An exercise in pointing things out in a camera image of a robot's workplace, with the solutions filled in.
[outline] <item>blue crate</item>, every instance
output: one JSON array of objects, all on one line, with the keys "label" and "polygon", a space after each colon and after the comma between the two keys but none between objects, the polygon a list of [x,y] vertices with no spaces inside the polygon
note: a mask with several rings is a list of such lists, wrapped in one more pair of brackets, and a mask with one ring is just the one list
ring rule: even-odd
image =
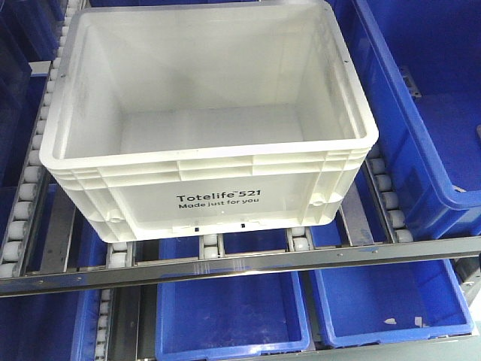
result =
[{"label": "blue crate", "polygon": [[10,128],[0,132],[0,187],[15,187],[19,182],[46,81],[45,77],[31,77],[20,116],[4,118]]},{"label": "blue crate", "polygon": [[[481,2],[331,4],[415,238],[481,234]],[[399,67],[421,98],[411,97]]]},{"label": "blue crate", "polygon": [[[266,237],[265,232],[244,234]],[[159,251],[163,259],[195,256],[198,239],[165,239]],[[258,356],[304,350],[309,342],[297,272],[159,285],[157,359]]]},{"label": "blue crate", "polygon": [[[322,341],[332,347],[463,335],[473,329],[448,260],[332,268],[311,272],[311,277]],[[418,326],[415,317],[421,317]]]},{"label": "blue crate", "polygon": [[55,59],[62,22],[51,0],[0,0],[0,17],[27,60]]},{"label": "blue crate", "polygon": [[90,0],[90,4],[93,8],[98,8],[110,6],[190,5],[253,1],[257,0]]}]

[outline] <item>metal bar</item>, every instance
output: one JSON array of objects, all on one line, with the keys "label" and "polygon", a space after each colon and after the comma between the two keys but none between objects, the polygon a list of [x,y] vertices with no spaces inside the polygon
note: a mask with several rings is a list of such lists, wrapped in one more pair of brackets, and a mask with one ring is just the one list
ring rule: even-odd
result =
[{"label": "metal bar", "polygon": [[125,287],[115,290],[112,305],[107,359],[134,361],[137,359],[141,288]]},{"label": "metal bar", "polygon": [[479,257],[461,258],[455,264],[456,273],[462,280],[461,289],[470,305],[481,290]]},{"label": "metal bar", "polygon": [[67,270],[68,253],[74,228],[75,205],[58,187],[53,199],[52,215],[45,238],[40,273],[61,273]]},{"label": "metal bar", "polygon": [[219,259],[154,261],[130,268],[98,269],[59,275],[29,275],[0,280],[0,296],[53,293],[66,290],[124,287],[196,278],[300,271],[349,265],[369,265],[477,256],[481,237],[451,238],[408,244],[332,248]]},{"label": "metal bar", "polygon": [[138,359],[154,358],[156,344],[157,286],[142,286]]},{"label": "metal bar", "polygon": [[353,183],[344,197],[339,215],[346,230],[347,241],[351,246],[368,246],[374,244],[371,228],[362,207],[358,188]]}]

